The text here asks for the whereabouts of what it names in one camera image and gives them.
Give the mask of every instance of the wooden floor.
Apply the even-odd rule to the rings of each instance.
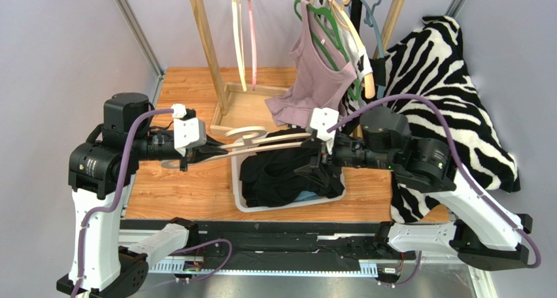
[[[222,69],[225,82],[239,82],[237,69]],[[258,84],[289,87],[294,69],[258,69]],[[183,103],[197,117],[211,122],[217,103],[207,68],[171,68],[163,84],[157,108]],[[153,125],[167,125],[169,114],[157,116]],[[232,140],[219,139],[225,142]],[[126,218],[175,216],[190,220],[282,220],[311,222],[380,222],[390,220],[390,172],[345,169],[346,196],[340,201],[307,207],[244,213],[234,203],[231,161],[221,159],[191,166],[187,173],[163,169],[159,162],[142,162],[133,185]],[[438,206],[424,218],[427,222],[448,220]]]

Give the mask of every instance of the plastic container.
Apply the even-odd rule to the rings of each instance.
[[[320,203],[327,203],[327,202],[333,202],[333,201],[338,201],[340,199],[342,199],[345,195],[346,195],[346,188],[343,191],[343,194],[332,198],[332,199],[328,199],[327,197],[320,197],[319,199],[315,199],[315,200],[310,200],[310,201],[300,201],[300,202],[293,202],[290,203],[289,205],[284,205],[282,207],[275,207],[275,208],[271,208],[271,207],[253,207],[253,208],[249,208],[246,204],[246,199],[244,199],[244,197],[242,196],[242,182],[240,181],[240,168],[242,165],[242,162],[246,159],[246,157],[248,157],[250,155],[240,155],[240,156],[233,156],[232,157],[232,190],[234,192],[234,200],[236,202],[236,207],[242,211],[242,212],[261,212],[261,211],[268,211],[268,210],[280,210],[282,208],[297,208],[297,207],[304,207],[306,205],[318,205]],[[345,185],[345,176],[344,174],[341,174],[341,183],[342,185]]]

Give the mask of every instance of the purple tank top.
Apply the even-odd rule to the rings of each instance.
[[[296,64],[296,80],[282,97],[265,100],[277,126],[292,124],[305,127],[314,108],[339,110],[343,95],[356,79],[354,66],[350,62],[339,65],[335,59],[340,69],[335,71],[320,57],[318,51],[321,49],[313,44],[311,38],[309,17],[313,12],[307,8],[308,3],[304,0],[301,2],[302,32],[290,52]],[[330,42],[318,30],[312,31],[320,39]],[[338,54],[331,54],[331,57],[336,58]]]

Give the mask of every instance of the white wall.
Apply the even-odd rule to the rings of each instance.
[[[204,0],[209,25],[221,67],[237,66],[233,45],[231,0]],[[376,0],[366,0],[371,6]],[[376,9],[382,27],[391,0]],[[392,44],[420,25],[426,14],[442,15],[452,0],[406,0],[392,37]],[[207,66],[190,0],[129,0],[157,58],[166,67]],[[288,56],[300,32],[294,0],[252,0],[259,66],[294,66]],[[243,0],[246,64],[251,66],[251,42],[247,0]],[[362,24],[366,47],[376,47],[373,29]]]
[[[156,78],[114,0],[0,0],[0,23],[0,296],[63,297],[69,155],[105,100]]]
[[[557,290],[556,12],[555,0],[467,0],[456,18],[472,80],[518,159],[522,190],[496,198],[533,216],[543,255],[536,270],[493,273],[499,297],[554,297]]]

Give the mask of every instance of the wooden clothing rack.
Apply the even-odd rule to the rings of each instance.
[[[389,44],[404,1],[392,0],[391,2],[381,33],[384,50],[386,50]],[[211,133],[214,136],[224,136],[228,131],[244,126],[263,126],[269,131],[285,128],[275,126],[264,100],[269,97],[282,96],[288,88],[258,86],[256,91],[248,90],[244,92],[241,84],[223,83],[211,37],[211,30],[209,29],[207,13],[205,12],[205,4],[203,0],[190,0],[190,3],[194,12],[197,30],[201,37],[207,65],[211,72],[214,90],[218,98],[218,104],[210,125]],[[378,52],[378,49],[376,49],[374,57],[378,56]]]

